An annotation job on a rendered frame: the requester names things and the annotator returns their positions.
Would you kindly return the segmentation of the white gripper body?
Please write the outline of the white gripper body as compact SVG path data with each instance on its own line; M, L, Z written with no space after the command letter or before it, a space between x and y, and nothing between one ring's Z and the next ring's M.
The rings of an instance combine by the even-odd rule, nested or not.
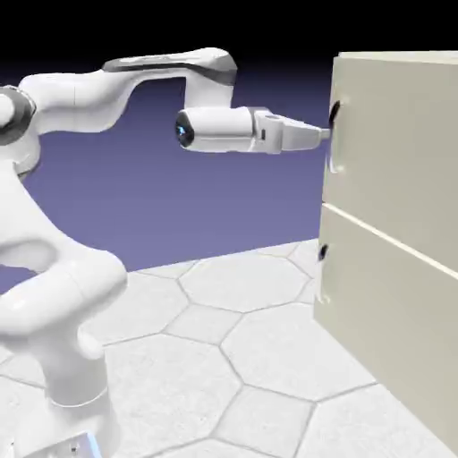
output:
M291 118L281 118L282 151L312 150L321 143L322 129Z

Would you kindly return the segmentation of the cream cabinet door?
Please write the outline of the cream cabinet door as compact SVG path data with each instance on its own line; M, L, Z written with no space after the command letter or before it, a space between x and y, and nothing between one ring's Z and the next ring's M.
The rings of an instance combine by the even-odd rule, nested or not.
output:
M342 52L323 200L458 272L458 51Z
M330 204L314 318L458 456L458 272Z

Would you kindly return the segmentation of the cream painted cabinet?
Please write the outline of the cream painted cabinet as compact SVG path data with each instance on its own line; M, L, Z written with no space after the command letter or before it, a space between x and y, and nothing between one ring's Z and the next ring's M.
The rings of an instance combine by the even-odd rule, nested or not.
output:
M333 64L314 317L458 455L458 50Z

